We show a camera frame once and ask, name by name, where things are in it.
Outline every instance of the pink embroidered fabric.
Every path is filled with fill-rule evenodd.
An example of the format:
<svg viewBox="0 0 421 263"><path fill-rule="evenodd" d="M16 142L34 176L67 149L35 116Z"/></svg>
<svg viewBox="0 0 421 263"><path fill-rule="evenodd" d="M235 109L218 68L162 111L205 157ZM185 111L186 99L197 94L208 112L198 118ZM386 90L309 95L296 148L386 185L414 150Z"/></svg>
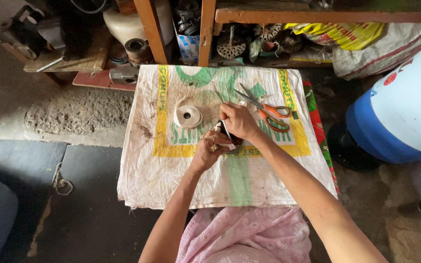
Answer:
<svg viewBox="0 0 421 263"><path fill-rule="evenodd" d="M176 262L306 263L309 234L299 208L202 208L184 230Z"/></svg>

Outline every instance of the hand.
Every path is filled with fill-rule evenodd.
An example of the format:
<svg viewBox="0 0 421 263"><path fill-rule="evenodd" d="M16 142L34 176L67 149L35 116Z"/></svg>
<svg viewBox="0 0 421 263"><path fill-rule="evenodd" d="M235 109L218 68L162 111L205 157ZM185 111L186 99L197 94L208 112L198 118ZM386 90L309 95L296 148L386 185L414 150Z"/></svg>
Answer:
<svg viewBox="0 0 421 263"><path fill-rule="evenodd" d="M231 102L222 103L220 118L225 120L227 131L244 140L250 141L262 132L256 124L256 120L244 106Z"/></svg>
<svg viewBox="0 0 421 263"><path fill-rule="evenodd" d="M219 147L215 151L212 150L214 144L219 143L231 143L231 139L221 132L216 132L213 129L208 131L206 134L201 136L201 140L197 144L196 152L194 153L193 160L189 169L198 173L203 173L205 170L211 168L211 166L217 161L219 155L223 152L228 152L228 147Z"/></svg>

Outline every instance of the yellow plastic bag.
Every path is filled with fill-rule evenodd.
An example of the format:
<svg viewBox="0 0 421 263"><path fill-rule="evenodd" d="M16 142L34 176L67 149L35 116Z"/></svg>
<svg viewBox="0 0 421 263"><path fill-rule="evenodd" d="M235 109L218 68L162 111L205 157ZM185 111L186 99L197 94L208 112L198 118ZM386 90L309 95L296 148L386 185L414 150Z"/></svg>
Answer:
<svg viewBox="0 0 421 263"><path fill-rule="evenodd" d="M288 28L297 35L305 34L308 39L321 45L360 50L381 36L384 23L285 24L284 29Z"/></svg>

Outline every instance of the insulation tape roll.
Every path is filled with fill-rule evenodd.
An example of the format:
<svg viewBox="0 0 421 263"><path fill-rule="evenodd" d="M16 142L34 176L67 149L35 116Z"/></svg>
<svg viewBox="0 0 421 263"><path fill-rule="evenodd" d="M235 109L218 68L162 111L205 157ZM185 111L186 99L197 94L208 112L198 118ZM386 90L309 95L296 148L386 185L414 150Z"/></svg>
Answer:
<svg viewBox="0 0 421 263"><path fill-rule="evenodd" d="M201 112L194 106L184 105L179 107L186 97L180 99L175 105L174 122L181 128L191 129L197 127L202 122Z"/></svg>

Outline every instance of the green stripe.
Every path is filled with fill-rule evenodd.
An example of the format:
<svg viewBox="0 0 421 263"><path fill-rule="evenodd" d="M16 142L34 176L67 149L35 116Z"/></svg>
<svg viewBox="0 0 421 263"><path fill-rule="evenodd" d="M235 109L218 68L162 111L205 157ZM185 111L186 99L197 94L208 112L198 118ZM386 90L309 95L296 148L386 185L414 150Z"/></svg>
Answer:
<svg viewBox="0 0 421 263"><path fill-rule="evenodd" d="M227 157L227 175L230 186L230 206L251 206L251 184L249 180L248 158Z"/></svg>

